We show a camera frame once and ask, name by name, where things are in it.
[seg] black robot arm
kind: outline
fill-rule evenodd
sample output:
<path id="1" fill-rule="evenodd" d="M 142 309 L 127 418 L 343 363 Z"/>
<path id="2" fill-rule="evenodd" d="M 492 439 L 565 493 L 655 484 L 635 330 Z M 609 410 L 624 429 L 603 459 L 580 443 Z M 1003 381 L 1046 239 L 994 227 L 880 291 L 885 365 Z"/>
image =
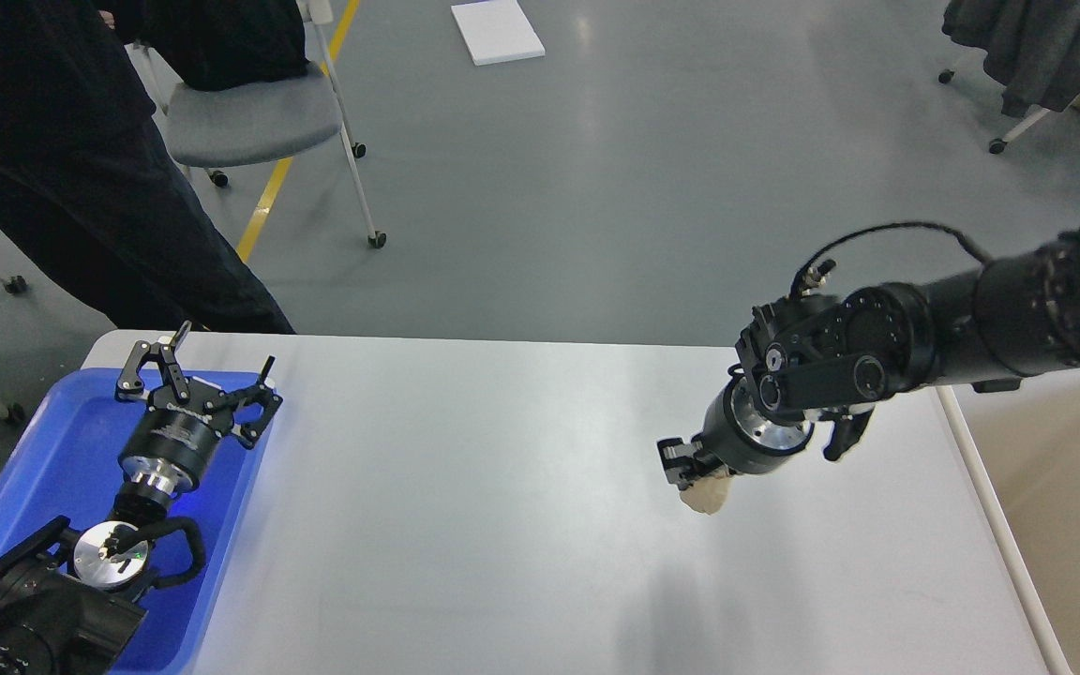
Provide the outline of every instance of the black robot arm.
<path id="1" fill-rule="evenodd" d="M 0 557 L 0 675 L 102 675 L 145 619 L 145 594 L 186 584 L 207 564 L 198 524 L 167 510 L 198 488 L 224 436 L 253 448 L 282 399 L 267 381 L 273 357 L 232 392 L 186 377 L 176 350 L 188 329 L 167 343 L 138 341 L 120 373 L 116 397 L 146 411 L 120 453 L 123 485 L 106 521 L 77 530 L 57 516 Z M 153 390 L 140 377 L 146 364 L 161 373 Z M 249 407 L 259 411 L 237 422 Z M 150 552 L 176 532 L 191 565 L 162 576 Z"/>
<path id="2" fill-rule="evenodd" d="M 927 224 L 870 230 L 921 226 L 955 233 Z M 861 440 L 875 403 L 893 394 L 956 383 L 995 392 L 1080 367 L 1080 230 L 1001 259 L 957 235 L 977 268 L 845 298 L 815 294 L 835 264 L 813 257 L 789 295 L 754 308 L 703 432 L 690 444 L 658 444 L 669 481 L 685 490 L 721 467 L 772 471 L 807 447 L 813 422 L 835 423 L 824 457 L 837 460 Z"/>

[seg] chair caster wheel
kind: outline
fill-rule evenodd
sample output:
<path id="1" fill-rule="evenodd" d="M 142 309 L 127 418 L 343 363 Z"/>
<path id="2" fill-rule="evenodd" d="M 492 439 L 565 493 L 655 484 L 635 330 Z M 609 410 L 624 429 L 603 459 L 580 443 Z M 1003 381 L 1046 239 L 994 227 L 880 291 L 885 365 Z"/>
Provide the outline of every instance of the chair caster wheel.
<path id="1" fill-rule="evenodd" d="M 11 427 L 18 427 L 19 423 L 27 422 L 27 414 L 18 403 L 12 403 L 8 406 L 8 416 L 0 417 L 0 419 Z"/>
<path id="2" fill-rule="evenodd" d="M 3 287 L 8 289 L 8 294 L 18 295 L 23 294 L 27 289 L 27 280 L 22 276 L 12 276 L 11 281 L 3 284 Z"/>

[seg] white paper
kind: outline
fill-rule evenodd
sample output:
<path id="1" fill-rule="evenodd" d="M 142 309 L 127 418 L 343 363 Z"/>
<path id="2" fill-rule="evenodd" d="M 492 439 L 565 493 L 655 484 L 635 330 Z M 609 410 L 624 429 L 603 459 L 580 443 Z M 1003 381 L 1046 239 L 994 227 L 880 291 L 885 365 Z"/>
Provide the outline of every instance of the white paper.
<path id="1" fill-rule="evenodd" d="M 516 0 L 454 4 L 453 16 L 474 65 L 543 56 L 543 44 Z"/>

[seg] gray floor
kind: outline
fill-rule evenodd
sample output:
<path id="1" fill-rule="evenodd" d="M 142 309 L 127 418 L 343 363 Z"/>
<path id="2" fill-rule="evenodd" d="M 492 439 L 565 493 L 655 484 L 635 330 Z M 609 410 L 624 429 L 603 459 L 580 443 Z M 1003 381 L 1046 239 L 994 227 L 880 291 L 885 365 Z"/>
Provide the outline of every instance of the gray floor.
<path id="1" fill-rule="evenodd" d="M 339 69 L 390 242 L 366 246 L 338 146 L 296 160 L 249 261 L 302 333 L 731 345 L 858 227 L 935 219 L 1008 255 L 1079 224 L 1079 116 L 987 154 L 1011 120 L 984 75 L 935 82 L 960 54 L 943 0 L 523 0 L 548 55 L 485 67 L 453 1 L 356 14 Z M 231 242 L 269 172 L 194 176 Z M 837 260 L 836 291 L 969 266 L 927 234 Z M 35 409 L 111 326 L 1 235 L 0 269 L 33 285 L 0 291 L 0 390 Z"/>

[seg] black cable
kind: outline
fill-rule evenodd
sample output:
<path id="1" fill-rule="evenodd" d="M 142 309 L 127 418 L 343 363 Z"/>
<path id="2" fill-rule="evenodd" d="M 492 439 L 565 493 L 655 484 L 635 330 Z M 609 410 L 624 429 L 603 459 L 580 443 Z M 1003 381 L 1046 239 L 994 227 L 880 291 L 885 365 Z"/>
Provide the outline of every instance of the black cable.
<path id="1" fill-rule="evenodd" d="M 866 227 L 865 230 L 853 231 L 851 234 L 846 234 L 835 242 L 828 243 L 815 252 L 813 256 L 807 258 L 807 264 L 798 269 L 798 272 L 794 274 L 794 282 L 789 285 L 789 296 L 792 298 L 799 298 L 806 293 L 805 285 L 807 283 L 807 274 L 811 272 L 811 266 L 814 261 L 820 259 L 824 253 L 831 252 L 832 248 L 836 248 L 840 244 L 846 242 L 851 242 L 852 239 L 858 237 L 864 237 L 865 234 L 873 234 L 875 231 L 886 231 L 886 230 L 933 230 L 943 231 L 944 234 L 951 235 L 956 239 L 956 242 L 960 244 L 961 248 L 964 249 L 970 256 L 972 256 L 978 264 L 983 266 L 989 264 L 994 260 L 994 257 L 985 251 L 982 246 L 977 246 L 972 239 L 969 239 L 963 231 L 957 230 L 956 227 L 947 227 L 946 225 L 940 225 L 935 222 L 921 222 L 921 221 L 904 221 L 904 222 L 889 222 L 886 225 L 875 225 L 874 227 Z"/>
<path id="2" fill-rule="evenodd" d="M 186 535 L 191 564 L 189 564 L 189 568 L 185 572 L 168 573 L 168 576 L 161 577 L 152 583 L 153 589 L 179 586 L 192 580 L 193 577 L 198 577 L 198 572 L 201 572 L 206 565 L 206 548 L 203 545 L 203 535 L 198 529 L 198 524 L 191 517 L 185 515 L 167 517 L 164 521 L 158 521 L 151 525 L 140 527 L 140 529 L 132 530 L 132 532 L 111 535 L 111 538 L 108 538 L 106 542 L 107 552 L 110 555 L 117 555 L 120 552 L 129 551 L 136 543 L 156 542 L 158 539 L 173 535 L 179 529 Z"/>

